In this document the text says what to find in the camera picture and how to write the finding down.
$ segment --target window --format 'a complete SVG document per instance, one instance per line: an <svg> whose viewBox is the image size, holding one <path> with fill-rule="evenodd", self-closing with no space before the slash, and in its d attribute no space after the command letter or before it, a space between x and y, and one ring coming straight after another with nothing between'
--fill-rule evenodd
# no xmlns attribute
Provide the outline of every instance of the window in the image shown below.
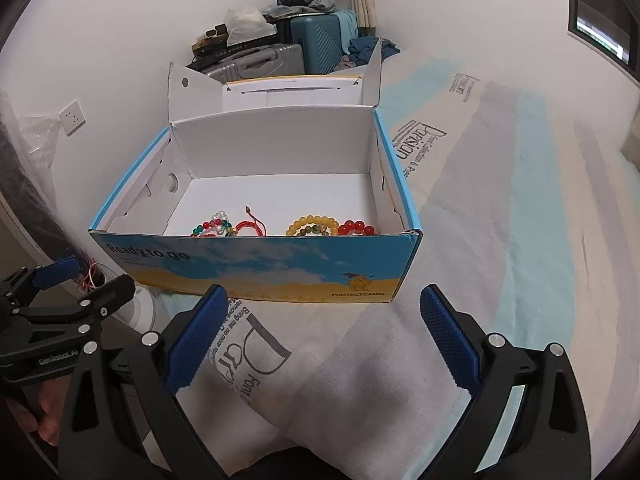
<svg viewBox="0 0 640 480"><path fill-rule="evenodd" d="M638 21L628 0L571 0L569 30L640 80Z"/></svg>

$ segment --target round hole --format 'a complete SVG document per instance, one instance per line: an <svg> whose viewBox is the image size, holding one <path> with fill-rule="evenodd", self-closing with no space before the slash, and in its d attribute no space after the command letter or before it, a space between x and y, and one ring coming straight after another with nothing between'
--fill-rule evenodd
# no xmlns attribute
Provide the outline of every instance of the round hole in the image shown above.
<svg viewBox="0 0 640 480"><path fill-rule="evenodd" d="M169 190L169 193L178 191L178 178L173 173L167 175L166 188Z"/></svg>

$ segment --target light blue towel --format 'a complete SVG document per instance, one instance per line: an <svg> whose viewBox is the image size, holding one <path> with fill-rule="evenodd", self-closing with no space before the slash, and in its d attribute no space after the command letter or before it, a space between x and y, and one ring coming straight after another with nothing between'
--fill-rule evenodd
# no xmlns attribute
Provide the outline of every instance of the light blue towel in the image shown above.
<svg viewBox="0 0 640 480"><path fill-rule="evenodd" d="M351 40L358 37L358 22L356 13L352 10L336 10L334 12L340 21L340 36L342 38L342 50L349 55Z"/></svg>

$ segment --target silver suitcase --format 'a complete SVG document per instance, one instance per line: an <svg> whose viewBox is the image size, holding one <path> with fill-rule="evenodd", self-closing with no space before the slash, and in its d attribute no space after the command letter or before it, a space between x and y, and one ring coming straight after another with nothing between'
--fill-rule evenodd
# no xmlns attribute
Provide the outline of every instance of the silver suitcase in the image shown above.
<svg viewBox="0 0 640 480"><path fill-rule="evenodd" d="M280 75L303 75L305 62L298 44L274 44L238 52L202 71L221 83Z"/></svg>

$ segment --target blue gripper pad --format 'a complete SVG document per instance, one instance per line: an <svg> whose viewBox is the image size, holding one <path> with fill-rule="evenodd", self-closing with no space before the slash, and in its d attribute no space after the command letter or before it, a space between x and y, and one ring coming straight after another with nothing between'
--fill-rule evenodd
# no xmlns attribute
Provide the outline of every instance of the blue gripper pad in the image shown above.
<svg viewBox="0 0 640 480"><path fill-rule="evenodd" d="M460 388L474 395L482 385L480 357L455 319L455 311L430 285L420 295L420 315Z"/></svg>
<svg viewBox="0 0 640 480"><path fill-rule="evenodd" d="M207 291L207 294L193 307L193 311L178 314L178 316L186 314L193 317L167 356L164 384L172 395L175 395L180 388L191 384L220 326L225 322L228 308L229 300L226 290L217 286Z"/></svg>
<svg viewBox="0 0 640 480"><path fill-rule="evenodd" d="M80 274L80 264L73 256L58 260L47 267L36 270L31 283L40 290L47 290Z"/></svg>

